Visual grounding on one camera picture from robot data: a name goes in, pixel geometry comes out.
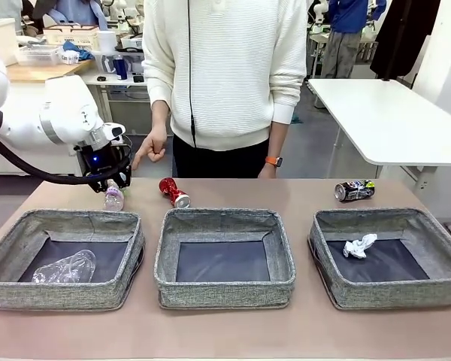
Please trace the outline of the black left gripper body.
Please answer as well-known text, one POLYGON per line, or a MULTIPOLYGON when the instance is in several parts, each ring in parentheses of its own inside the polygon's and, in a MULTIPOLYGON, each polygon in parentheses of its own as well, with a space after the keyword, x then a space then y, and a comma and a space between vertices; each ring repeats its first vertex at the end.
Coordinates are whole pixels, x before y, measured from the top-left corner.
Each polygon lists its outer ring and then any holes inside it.
POLYGON ((76 145, 74 150, 83 176, 96 176, 108 171, 124 171, 130 164, 130 145, 112 141, 103 148, 93 150, 92 146, 76 145))

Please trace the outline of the person's right hand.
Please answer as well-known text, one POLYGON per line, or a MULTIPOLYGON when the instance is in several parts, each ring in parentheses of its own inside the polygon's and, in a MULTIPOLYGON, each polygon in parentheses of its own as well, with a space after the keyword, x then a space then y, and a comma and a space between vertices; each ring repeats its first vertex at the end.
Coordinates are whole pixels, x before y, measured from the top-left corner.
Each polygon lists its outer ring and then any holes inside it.
POLYGON ((141 160, 148 158, 151 162, 158 162, 165 155, 167 131, 165 126, 155 125, 143 140, 132 162, 132 170, 138 169, 141 160))

